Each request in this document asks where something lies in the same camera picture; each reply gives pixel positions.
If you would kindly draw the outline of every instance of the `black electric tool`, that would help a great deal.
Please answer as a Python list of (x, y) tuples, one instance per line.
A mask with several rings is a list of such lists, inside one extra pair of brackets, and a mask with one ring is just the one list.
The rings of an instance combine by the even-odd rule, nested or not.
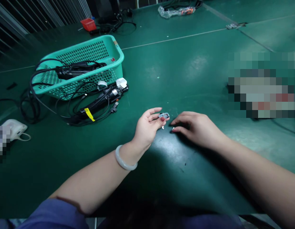
[(96, 70), (98, 68), (102, 68), (106, 66), (106, 63), (98, 63), (95, 61), (81, 61), (77, 63), (72, 63), (65, 66), (57, 66), (55, 71), (57, 73), (57, 77), (62, 80), (69, 80), (71, 78), (77, 77), (79, 75), (91, 72), (93, 70)]
[[(104, 91), (98, 96), (96, 100), (94, 100), (92, 103), (88, 104), (87, 106), (81, 108), (75, 115), (71, 116), (71, 118), (68, 120), (69, 124), (70, 125), (78, 124), (81, 121), (88, 119), (89, 117), (85, 111), (86, 108), (89, 109), (91, 114), (94, 114), (97, 111), (99, 111), (107, 102), (109, 103), (117, 102), (122, 97), (124, 92), (127, 92), (127, 91), (128, 91), (128, 85), (125, 88), (122, 88), (122, 87), (117, 87), (117, 85), (114, 84), (113, 86), (110, 86), (104, 89)], [(110, 109), (107, 115), (110, 113), (116, 112), (117, 111), (116, 107), (117, 107), (117, 103)]]

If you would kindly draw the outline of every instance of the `teal plastic basket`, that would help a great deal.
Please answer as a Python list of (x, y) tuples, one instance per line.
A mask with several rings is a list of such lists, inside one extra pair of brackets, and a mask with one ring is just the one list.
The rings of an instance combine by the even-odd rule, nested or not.
[[(122, 61), (124, 60), (124, 54), (120, 49), (115, 38), (111, 35), (104, 35), (69, 48), (65, 48), (56, 52), (53, 52), (43, 59), (54, 58), (59, 59), (67, 64), (93, 60), (97, 62), (106, 63), (107, 66), (96, 69), (94, 71), (85, 73), (83, 75), (74, 77), (69, 80), (62, 80), (57, 77), (55, 71), (48, 71), (36, 75), (32, 83), (48, 83), (53, 84), (53, 86), (37, 85), (34, 86), (34, 91), (36, 94), (47, 94), (55, 98), (61, 98), (69, 93), (74, 93), (83, 83), (85, 82), (95, 82), (102, 80), (107, 83), (107, 85), (116, 82), (116, 79), (122, 78)], [(55, 68), (56, 66), (63, 66), (59, 61), (49, 60), (43, 62), (39, 69)], [(95, 84), (86, 84), (80, 91), (90, 92), (96, 90)], [(62, 100), (69, 100), (71, 95), (65, 96)]]

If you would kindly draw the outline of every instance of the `forearm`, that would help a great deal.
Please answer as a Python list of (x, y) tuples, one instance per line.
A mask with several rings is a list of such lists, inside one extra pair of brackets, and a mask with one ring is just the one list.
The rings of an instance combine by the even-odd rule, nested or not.
[[(145, 149), (132, 142), (120, 148), (122, 160), (134, 165)], [(85, 213), (93, 213), (129, 173), (117, 162), (115, 150), (81, 169), (66, 180), (49, 198), (67, 201)]]
[(283, 228), (295, 228), (295, 174), (232, 140), (217, 152), (266, 213)]

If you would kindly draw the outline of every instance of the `hand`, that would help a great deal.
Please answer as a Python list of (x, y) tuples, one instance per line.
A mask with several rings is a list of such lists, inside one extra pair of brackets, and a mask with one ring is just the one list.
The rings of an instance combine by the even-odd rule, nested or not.
[(170, 118), (165, 119), (164, 117), (158, 118), (159, 114), (155, 112), (161, 111), (162, 108), (152, 108), (143, 113), (139, 118), (136, 127), (136, 133), (132, 142), (142, 148), (145, 152), (151, 146), (156, 136), (156, 131), (166, 124)]
[(171, 125), (179, 122), (188, 124), (189, 128), (179, 126), (175, 127), (172, 132), (181, 132), (189, 140), (202, 147), (218, 150), (230, 140), (205, 114), (184, 111), (172, 121)]

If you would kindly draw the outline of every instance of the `red component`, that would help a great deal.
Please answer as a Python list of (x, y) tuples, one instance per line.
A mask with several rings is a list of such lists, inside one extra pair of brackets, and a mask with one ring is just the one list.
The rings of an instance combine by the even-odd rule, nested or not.
[(81, 23), (82, 23), (84, 29), (89, 32), (97, 29), (94, 20), (92, 20), (90, 18), (86, 18), (86, 19), (82, 20)]

